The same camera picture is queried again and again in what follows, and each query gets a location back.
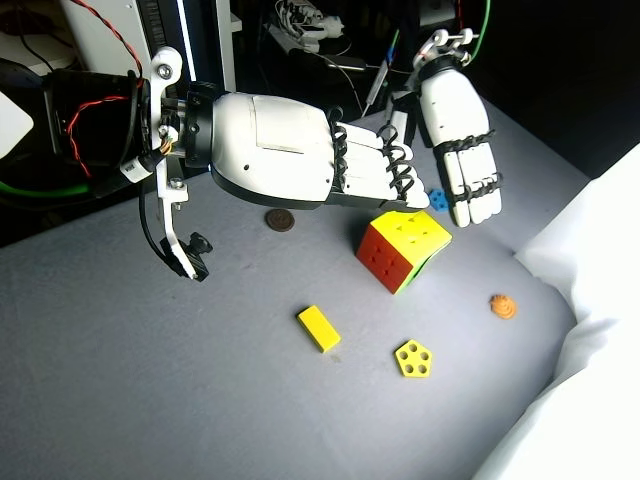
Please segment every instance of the orange object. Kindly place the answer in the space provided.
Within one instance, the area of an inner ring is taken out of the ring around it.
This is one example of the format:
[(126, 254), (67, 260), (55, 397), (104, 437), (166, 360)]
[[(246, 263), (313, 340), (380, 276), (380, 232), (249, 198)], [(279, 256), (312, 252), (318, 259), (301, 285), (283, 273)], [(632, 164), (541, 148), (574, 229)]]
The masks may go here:
[(491, 297), (491, 310), (500, 318), (508, 320), (518, 313), (518, 305), (511, 297), (494, 295)]

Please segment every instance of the gray mat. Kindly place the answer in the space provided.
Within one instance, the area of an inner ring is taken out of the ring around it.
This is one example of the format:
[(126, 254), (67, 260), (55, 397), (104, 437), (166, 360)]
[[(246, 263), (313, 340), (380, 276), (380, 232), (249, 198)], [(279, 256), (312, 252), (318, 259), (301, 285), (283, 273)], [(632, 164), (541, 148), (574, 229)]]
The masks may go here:
[[(202, 284), (159, 263), (134, 202), (1, 250), (0, 478), (470, 477), (573, 324), (512, 254), (587, 182), (488, 108), (504, 211), (466, 229), (432, 213), (453, 242), (397, 296), (354, 257), (379, 212), (294, 212), (276, 233), (206, 175), (176, 221), (214, 244)], [(517, 318), (491, 314), (497, 292)], [(295, 318), (310, 304), (343, 338), (326, 355)], [(399, 373), (409, 338), (433, 351), (428, 379)]]

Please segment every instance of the green cable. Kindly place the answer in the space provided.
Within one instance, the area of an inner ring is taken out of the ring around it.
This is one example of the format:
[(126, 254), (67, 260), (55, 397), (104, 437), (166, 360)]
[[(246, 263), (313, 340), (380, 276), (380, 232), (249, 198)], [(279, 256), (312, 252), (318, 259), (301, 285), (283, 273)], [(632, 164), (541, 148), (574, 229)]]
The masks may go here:
[(482, 28), (480, 29), (480, 35), (478, 35), (478, 41), (476, 42), (476, 46), (473, 49), (473, 53), (471, 54), (471, 61), (476, 58), (478, 55), (478, 51), (480, 50), (480, 46), (482, 45), (482, 40), (484, 40), (484, 34), (487, 31), (487, 25), (489, 24), (489, 12), (491, 11), (491, 0), (486, 0), (486, 8), (484, 10), (484, 20), (482, 21)]
[(11, 195), (18, 195), (20, 197), (64, 198), (64, 197), (73, 197), (76, 195), (89, 193), (89, 185), (81, 184), (81, 185), (74, 185), (73, 187), (59, 188), (56, 190), (38, 191), (38, 190), (23, 190), (21, 188), (15, 188), (10, 185), (7, 185), (6, 183), (0, 182), (0, 192), (9, 193)]

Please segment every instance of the yellow block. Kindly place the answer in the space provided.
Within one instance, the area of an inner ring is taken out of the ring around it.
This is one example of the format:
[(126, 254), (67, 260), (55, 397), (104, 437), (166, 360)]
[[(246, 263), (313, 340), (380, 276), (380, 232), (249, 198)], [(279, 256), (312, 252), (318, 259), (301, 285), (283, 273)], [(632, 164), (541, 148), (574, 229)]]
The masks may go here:
[(327, 352), (340, 342), (340, 334), (336, 332), (329, 320), (315, 305), (311, 305), (304, 312), (299, 313), (298, 320), (313, 337), (322, 353)]
[(451, 234), (425, 212), (387, 212), (371, 225), (411, 265), (422, 265), (451, 242)]
[(396, 360), (405, 377), (428, 377), (431, 374), (432, 356), (429, 350), (413, 339), (396, 350)]

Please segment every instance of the screw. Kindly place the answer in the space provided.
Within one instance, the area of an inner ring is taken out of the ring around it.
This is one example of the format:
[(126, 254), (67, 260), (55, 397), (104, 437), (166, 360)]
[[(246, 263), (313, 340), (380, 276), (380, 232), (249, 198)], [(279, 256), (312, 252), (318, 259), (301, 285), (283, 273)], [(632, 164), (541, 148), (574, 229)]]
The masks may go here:
[(158, 66), (156, 72), (158, 72), (158, 76), (163, 80), (169, 80), (171, 78), (171, 75), (173, 74), (173, 69), (166, 63), (163, 63), (162, 65)]
[(169, 185), (171, 185), (171, 188), (182, 188), (184, 187), (184, 182), (181, 178), (175, 177), (169, 180)]

